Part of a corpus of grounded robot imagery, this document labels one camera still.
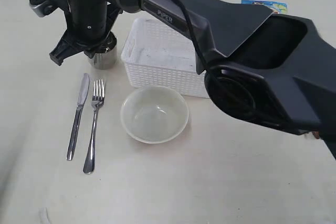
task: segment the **fork handle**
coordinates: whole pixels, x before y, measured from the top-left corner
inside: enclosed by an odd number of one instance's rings
[[[95,169],[94,145],[96,143],[97,118],[98,118],[98,110],[94,110],[92,129],[91,129],[91,138],[90,138],[89,148],[86,154],[86,159],[85,159],[84,168],[83,168],[83,172],[86,174],[92,173],[93,170]]]
[[[79,123],[80,123],[80,117],[82,115],[83,107],[77,107],[74,123],[71,130],[71,136],[70,136],[70,142],[68,147],[68,153],[67,153],[67,160],[70,161],[73,159],[73,156],[75,154],[75,148],[76,148],[76,142],[77,142],[77,136],[78,136],[78,130],[79,130]]]

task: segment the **black cable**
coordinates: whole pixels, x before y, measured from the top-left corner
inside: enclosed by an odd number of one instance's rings
[[[246,104],[245,102],[243,102],[241,99],[239,99],[238,97],[236,97],[234,94],[228,92],[228,90],[226,89],[226,87],[216,78],[216,76],[214,75],[213,71],[210,69],[209,65],[207,64],[200,48],[199,48],[199,45],[198,45],[198,41],[197,41],[197,38],[195,36],[195,33],[194,33],[194,28],[193,28],[193,25],[192,25],[192,22],[191,22],[191,19],[190,19],[190,16],[189,16],[189,13],[186,9],[186,7],[184,6],[184,4],[180,1],[180,0],[171,0],[175,5],[177,5],[183,15],[184,15],[184,18],[186,20],[186,23],[187,23],[187,27],[188,27],[188,30],[189,30],[189,34],[190,34],[190,39],[194,45],[194,49],[196,51],[196,54],[197,56],[199,57],[204,69],[206,70],[206,72],[210,75],[211,79],[217,84],[217,86],[219,88],[222,89],[223,92],[226,93],[226,95],[234,100],[236,103],[239,104],[239,106],[241,106],[243,109],[245,110],[248,110],[250,112],[252,112],[255,116],[265,120],[265,121],[269,121],[271,123],[275,123],[275,124],[279,124],[281,127],[287,127],[287,128],[293,128],[293,125],[288,123],[287,121],[285,120],[281,120],[279,118],[274,118],[272,116],[269,116],[268,114],[265,114],[263,112],[260,112],[258,111],[256,108],[253,108],[252,106]],[[307,125],[305,124],[296,124],[295,127],[297,129],[300,129],[300,130],[309,130],[309,131],[318,131],[318,129],[311,129],[309,128]]]

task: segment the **white bowl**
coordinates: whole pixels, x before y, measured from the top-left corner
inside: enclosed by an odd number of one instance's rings
[[[164,143],[177,137],[187,125],[189,109],[175,90],[145,86],[124,101],[121,124],[134,139],[149,144]]]

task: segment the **bowl rim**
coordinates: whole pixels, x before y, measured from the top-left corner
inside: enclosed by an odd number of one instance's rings
[[[136,95],[137,93],[140,93],[141,91],[143,90],[146,90],[146,89],[152,89],[152,88],[159,88],[159,89],[167,89],[167,90],[170,90],[172,91],[173,93],[176,94],[177,98],[179,99],[179,101],[185,106],[186,108],[186,117],[185,117],[185,120],[184,120],[184,123],[183,125],[181,125],[181,128],[180,130],[178,130],[174,135],[172,135],[171,137],[167,138],[167,139],[164,139],[162,141],[158,141],[158,142],[152,142],[152,141],[148,141],[148,140],[145,140],[145,139],[142,139],[136,135],[134,135],[126,126],[125,124],[125,121],[124,121],[124,108],[125,108],[125,105],[126,103],[134,96]],[[189,108],[188,108],[188,105],[187,105],[187,102],[185,101],[185,99],[181,96],[180,93],[178,93],[176,90],[174,89],[171,89],[171,88],[168,88],[168,87],[165,87],[165,86],[160,86],[160,85],[146,85],[146,86],[143,86],[143,87],[140,87],[136,90],[134,90],[133,92],[131,92],[127,97],[126,99],[124,100],[122,106],[121,106],[121,109],[120,109],[120,121],[121,121],[121,125],[122,127],[124,128],[124,130],[127,132],[128,135],[130,135],[132,138],[134,138],[135,140],[139,141],[139,142],[142,142],[142,143],[147,143],[147,144],[162,144],[162,143],[165,143],[165,142],[168,142],[174,138],[176,138],[178,135],[180,135],[183,130],[185,129],[187,123],[188,123],[188,120],[189,120]]]

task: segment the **knife blade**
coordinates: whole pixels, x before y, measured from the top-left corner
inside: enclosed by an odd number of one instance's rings
[[[75,119],[73,121],[74,123],[73,123],[72,130],[71,130],[70,142],[69,142],[68,153],[67,153],[68,161],[72,160],[75,154],[80,118],[82,115],[86,97],[88,96],[89,86],[90,86],[90,77],[87,73],[85,73],[83,76],[81,85],[80,85],[80,90],[79,90],[79,95],[78,95],[78,100],[77,100],[77,107],[76,107],[76,114],[75,114]]]

